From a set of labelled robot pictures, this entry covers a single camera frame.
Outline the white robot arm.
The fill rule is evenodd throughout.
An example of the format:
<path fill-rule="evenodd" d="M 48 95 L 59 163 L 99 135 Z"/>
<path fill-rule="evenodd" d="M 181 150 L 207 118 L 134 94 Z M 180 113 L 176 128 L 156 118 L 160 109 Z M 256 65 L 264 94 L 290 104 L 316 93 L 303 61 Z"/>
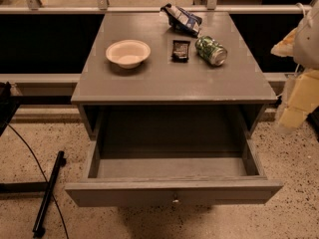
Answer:
<path fill-rule="evenodd" d="M 301 3 L 297 6 L 303 11 L 302 20 L 271 49 L 272 55 L 292 57 L 304 68 L 284 86 L 276 114 L 277 127 L 284 132 L 299 128 L 319 107 L 319 5 L 313 5 L 309 12 Z"/>

